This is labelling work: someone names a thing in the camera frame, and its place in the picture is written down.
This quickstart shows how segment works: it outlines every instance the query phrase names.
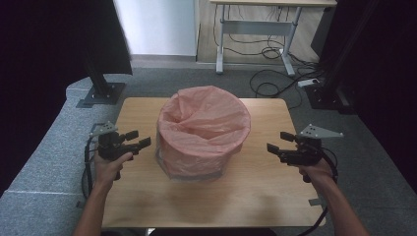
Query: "black curtain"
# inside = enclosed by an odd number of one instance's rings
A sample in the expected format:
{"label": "black curtain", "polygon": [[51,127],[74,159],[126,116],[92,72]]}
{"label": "black curtain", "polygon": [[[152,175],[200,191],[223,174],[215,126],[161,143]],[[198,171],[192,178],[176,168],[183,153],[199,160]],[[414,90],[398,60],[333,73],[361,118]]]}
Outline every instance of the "black curtain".
{"label": "black curtain", "polygon": [[[327,83],[333,83],[329,91],[347,91],[359,117],[417,192],[416,11],[413,0],[341,0],[321,61],[328,65]],[[342,42],[349,40],[346,49]]]}
{"label": "black curtain", "polygon": [[66,100],[89,75],[132,74],[112,0],[4,1],[0,13],[1,193],[38,146]]}

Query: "pink plastic bag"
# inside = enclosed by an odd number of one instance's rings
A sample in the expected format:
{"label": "pink plastic bag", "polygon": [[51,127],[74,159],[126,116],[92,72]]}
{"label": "pink plastic bag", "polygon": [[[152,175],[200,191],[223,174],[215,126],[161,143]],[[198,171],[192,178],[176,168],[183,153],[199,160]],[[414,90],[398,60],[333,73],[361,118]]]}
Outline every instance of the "pink plastic bag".
{"label": "pink plastic bag", "polygon": [[155,156],[170,179],[218,178],[250,130],[246,106],[230,92],[216,87],[180,89],[160,111]]}

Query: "human hand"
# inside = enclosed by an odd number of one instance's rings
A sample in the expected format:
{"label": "human hand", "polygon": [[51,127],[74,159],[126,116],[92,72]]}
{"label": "human hand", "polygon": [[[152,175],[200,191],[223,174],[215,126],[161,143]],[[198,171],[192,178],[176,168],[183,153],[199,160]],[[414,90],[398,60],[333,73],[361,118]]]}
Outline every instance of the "human hand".
{"label": "human hand", "polygon": [[297,165],[296,167],[299,168],[301,175],[310,177],[314,188],[322,195],[330,185],[335,185],[332,179],[331,168],[324,159],[321,159],[316,165]]}
{"label": "human hand", "polygon": [[123,163],[131,159],[133,154],[127,152],[114,161],[103,159],[96,150],[94,153],[95,183],[94,186],[102,188],[105,193],[110,191],[117,171],[123,169]]}

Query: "wooden tabletop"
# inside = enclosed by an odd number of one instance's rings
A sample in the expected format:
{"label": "wooden tabletop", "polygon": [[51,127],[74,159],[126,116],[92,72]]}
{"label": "wooden tabletop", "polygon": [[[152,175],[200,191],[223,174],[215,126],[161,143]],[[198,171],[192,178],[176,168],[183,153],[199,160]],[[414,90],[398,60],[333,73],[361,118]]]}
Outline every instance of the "wooden tabletop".
{"label": "wooden tabletop", "polygon": [[286,6],[286,7],[335,7],[335,0],[209,0],[219,5],[254,5],[254,6]]}
{"label": "wooden tabletop", "polygon": [[205,182],[173,182],[154,157],[156,120],[167,98],[127,98],[116,126],[124,134],[139,130],[152,145],[124,164],[111,189],[103,227],[272,227],[310,226],[322,208],[310,206],[317,193],[298,169],[267,152],[267,143],[295,149],[279,139],[294,134],[281,99],[241,99],[251,114],[251,133],[233,155],[222,177]]}

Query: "desk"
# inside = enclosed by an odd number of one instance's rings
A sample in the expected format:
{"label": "desk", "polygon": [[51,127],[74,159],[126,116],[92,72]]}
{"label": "desk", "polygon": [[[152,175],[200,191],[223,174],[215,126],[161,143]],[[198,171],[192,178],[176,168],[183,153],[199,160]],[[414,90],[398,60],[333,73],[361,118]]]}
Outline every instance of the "desk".
{"label": "desk", "polygon": [[156,120],[167,98],[127,98],[116,126],[120,133],[139,130],[152,145],[124,164],[105,206],[103,227],[272,227],[311,226],[322,208],[310,206],[317,193],[297,168],[267,152],[267,143],[295,148],[280,131],[294,133],[281,99],[243,98],[252,129],[224,175],[213,181],[178,183],[157,164]]}
{"label": "desk", "polygon": [[[282,62],[288,76],[294,76],[290,58],[289,48],[297,29],[303,7],[335,7],[335,0],[210,0],[210,3],[222,5],[220,19],[220,42],[217,47],[217,59],[215,70],[218,74],[223,73],[223,35],[232,34],[258,34],[258,35],[283,35],[288,36],[284,48],[280,49]],[[229,21],[224,19],[225,5],[254,5],[254,6],[283,6],[297,7],[292,22],[252,22],[252,21]]]}

